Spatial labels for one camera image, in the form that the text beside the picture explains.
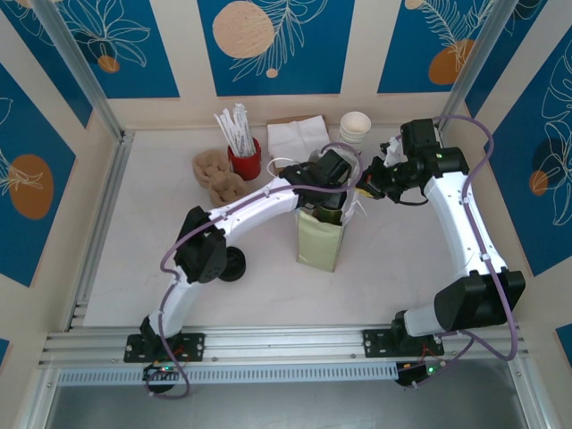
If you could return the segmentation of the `green paper coffee cup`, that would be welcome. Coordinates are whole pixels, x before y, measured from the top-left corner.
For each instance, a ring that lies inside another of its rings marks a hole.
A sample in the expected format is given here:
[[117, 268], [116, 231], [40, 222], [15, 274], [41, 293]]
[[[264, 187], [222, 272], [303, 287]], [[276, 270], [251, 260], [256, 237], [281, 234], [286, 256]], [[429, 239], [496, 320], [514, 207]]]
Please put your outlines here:
[[321, 223], [342, 225], [343, 210], [341, 208], [329, 208], [327, 206], [316, 206], [313, 216]]

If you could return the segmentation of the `green white paper bag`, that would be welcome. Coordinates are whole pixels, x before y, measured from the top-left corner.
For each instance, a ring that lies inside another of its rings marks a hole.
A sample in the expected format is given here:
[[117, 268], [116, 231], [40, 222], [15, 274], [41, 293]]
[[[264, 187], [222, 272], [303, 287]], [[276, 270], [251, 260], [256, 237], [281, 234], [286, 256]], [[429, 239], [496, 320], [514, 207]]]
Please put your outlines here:
[[[354, 215], [356, 204], [358, 203], [358, 192], [355, 190], [357, 181], [363, 172], [363, 162], [360, 153], [352, 146], [345, 143], [329, 143], [312, 153], [308, 161], [316, 161], [328, 150], [335, 151], [345, 161], [351, 165], [351, 173], [346, 179], [343, 187], [338, 189], [320, 189], [305, 185], [296, 185], [297, 189], [310, 189], [324, 193], [347, 192], [347, 198], [342, 206], [342, 225], [321, 223], [313, 216], [315, 207], [297, 208], [299, 214], [297, 218], [298, 226], [298, 258], [297, 261], [303, 265], [332, 272], [335, 269], [340, 251], [344, 227]], [[286, 165], [278, 168], [271, 164], [266, 166], [266, 170], [274, 177], [281, 178], [281, 171], [289, 165], [301, 164], [293, 159], [284, 157], [282, 159]]]

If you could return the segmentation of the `stack of paper cups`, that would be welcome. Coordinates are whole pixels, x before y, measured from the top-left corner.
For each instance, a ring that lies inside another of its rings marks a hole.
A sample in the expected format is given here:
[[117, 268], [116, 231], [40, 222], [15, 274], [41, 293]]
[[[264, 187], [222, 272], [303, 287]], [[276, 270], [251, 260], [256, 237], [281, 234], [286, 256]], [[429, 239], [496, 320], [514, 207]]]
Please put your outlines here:
[[367, 115], [361, 112], [348, 112], [341, 117], [338, 141], [360, 152], [371, 126], [372, 123]]

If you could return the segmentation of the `red straw holder cup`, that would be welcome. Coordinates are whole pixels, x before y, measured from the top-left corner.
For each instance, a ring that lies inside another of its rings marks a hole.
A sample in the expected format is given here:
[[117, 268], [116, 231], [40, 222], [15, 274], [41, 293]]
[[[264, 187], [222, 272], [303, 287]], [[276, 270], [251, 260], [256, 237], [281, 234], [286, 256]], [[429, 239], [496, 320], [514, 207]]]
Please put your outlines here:
[[244, 181], [252, 181], [261, 173], [262, 150], [256, 138], [253, 138], [256, 153], [249, 157], [238, 157], [232, 152], [231, 147], [227, 147], [227, 156], [234, 173], [238, 174]]

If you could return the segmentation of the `paper wrapped straw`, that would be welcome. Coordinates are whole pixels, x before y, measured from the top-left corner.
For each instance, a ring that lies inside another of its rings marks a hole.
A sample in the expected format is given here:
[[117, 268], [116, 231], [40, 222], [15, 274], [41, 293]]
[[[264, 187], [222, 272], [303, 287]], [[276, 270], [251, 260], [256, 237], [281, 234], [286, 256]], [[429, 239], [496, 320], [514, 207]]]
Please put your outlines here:
[[243, 104], [237, 103], [233, 108], [233, 120], [242, 157], [251, 156], [250, 138], [248, 136], [247, 112]]
[[223, 109], [223, 113], [220, 116], [220, 121], [228, 143], [232, 148], [233, 154], [235, 156], [242, 156], [243, 147], [241, 131], [240, 128], [235, 124], [235, 121], [231, 118], [230, 112], [227, 109]]
[[254, 144], [254, 140], [252, 138], [252, 135], [251, 135], [251, 132], [249, 129], [247, 111], [244, 111], [241, 114], [241, 123], [242, 123], [242, 129], [244, 131], [244, 137], [245, 137], [245, 154], [246, 154], [246, 156], [254, 156], [256, 154], [257, 150], [256, 150], [256, 146]]
[[235, 136], [234, 130], [234, 123], [229, 121], [225, 114], [222, 115], [214, 115], [216, 122], [218, 123], [219, 127], [221, 128], [223, 135], [232, 150], [234, 155], [237, 155], [239, 152], [239, 147], [237, 146], [237, 138]]

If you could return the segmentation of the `stack of pulp cup carriers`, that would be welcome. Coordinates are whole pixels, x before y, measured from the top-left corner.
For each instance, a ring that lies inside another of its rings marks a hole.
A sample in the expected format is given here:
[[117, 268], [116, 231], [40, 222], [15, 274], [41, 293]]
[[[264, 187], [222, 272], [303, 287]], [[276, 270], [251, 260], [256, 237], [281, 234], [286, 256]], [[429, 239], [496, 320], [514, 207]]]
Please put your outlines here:
[[228, 156], [221, 150], [199, 153], [192, 160], [192, 168], [214, 207], [227, 206], [248, 194], [246, 182], [231, 170]]

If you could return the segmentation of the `black cup lid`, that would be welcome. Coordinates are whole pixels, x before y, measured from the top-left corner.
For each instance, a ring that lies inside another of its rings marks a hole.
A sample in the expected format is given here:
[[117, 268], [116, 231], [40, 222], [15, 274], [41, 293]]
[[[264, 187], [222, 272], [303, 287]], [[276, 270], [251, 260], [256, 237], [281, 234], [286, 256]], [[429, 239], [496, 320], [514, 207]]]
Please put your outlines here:
[[224, 282], [236, 282], [246, 272], [246, 258], [244, 253], [236, 247], [226, 249], [226, 267], [219, 275]]

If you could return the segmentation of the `black electronics board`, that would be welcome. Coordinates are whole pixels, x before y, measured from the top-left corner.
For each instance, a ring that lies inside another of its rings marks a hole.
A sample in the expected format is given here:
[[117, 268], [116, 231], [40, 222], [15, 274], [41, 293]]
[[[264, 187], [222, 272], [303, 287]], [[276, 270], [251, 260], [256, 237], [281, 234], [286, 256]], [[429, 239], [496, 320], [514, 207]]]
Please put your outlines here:
[[439, 367], [433, 364], [422, 363], [398, 363], [398, 379], [396, 383], [404, 388], [416, 388], [430, 376], [436, 373]]
[[172, 362], [154, 363], [143, 369], [144, 382], [178, 382], [180, 379], [181, 375]]

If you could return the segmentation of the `aluminium frame post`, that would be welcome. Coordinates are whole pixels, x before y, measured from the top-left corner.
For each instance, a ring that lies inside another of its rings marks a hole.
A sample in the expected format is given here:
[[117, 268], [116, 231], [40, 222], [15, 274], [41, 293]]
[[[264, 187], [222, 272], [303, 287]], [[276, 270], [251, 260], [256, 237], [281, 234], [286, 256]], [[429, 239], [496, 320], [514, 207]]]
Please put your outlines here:
[[454, 83], [449, 98], [443, 107], [442, 118], [437, 120], [439, 131], [445, 132], [451, 115], [456, 114], [468, 91], [482, 70], [494, 48], [506, 22], [509, 20], [518, 0], [495, 0], [491, 15], [484, 23], [465, 65]]
[[62, 16], [51, 0], [29, 0], [47, 35], [63, 58], [82, 92], [99, 114], [104, 126], [118, 144], [122, 143], [124, 129], [107, 101], [104, 91], [88, 65]]

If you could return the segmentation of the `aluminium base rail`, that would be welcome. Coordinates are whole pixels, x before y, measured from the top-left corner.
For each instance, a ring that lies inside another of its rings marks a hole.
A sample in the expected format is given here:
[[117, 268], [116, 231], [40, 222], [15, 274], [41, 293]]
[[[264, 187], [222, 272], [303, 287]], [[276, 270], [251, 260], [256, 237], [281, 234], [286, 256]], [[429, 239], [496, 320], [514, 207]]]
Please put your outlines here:
[[[278, 328], [190, 328], [205, 335], [204, 365], [254, 365], [362, 362], [364, 326]], [[74, 328], [47, 335], [39, 364], [43, 367], [119, 365], [127, 337], [136, 330]]]

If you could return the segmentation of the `aluminium side frame rail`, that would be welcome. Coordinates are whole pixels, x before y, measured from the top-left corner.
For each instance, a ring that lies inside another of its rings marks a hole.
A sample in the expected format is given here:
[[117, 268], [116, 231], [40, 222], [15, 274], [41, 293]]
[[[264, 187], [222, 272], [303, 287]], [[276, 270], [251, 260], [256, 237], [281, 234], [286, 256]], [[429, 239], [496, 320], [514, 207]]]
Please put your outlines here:
[[527, 429], [558, 429], [541, 379], [528, 356], [515, 356], [509, 371], [516, 388]]
[[[127, 132], [113, 151], [98, 203], [95, 223], [89, 237], [85, 256], [80, 265], [80, 273], [75, 282], [71, 302], [65, 313], [64, 333], [72, 328], [73, 317], [79, 304], [89, 300], [134, 137], [133, 132]], [[15, 429], [45, 429], [60, 373], [61, 369], [52, 363], [47, 367], [40, 366], [33, 371], [32, 390], [24, 403], [22, 415], [16, 423]]]

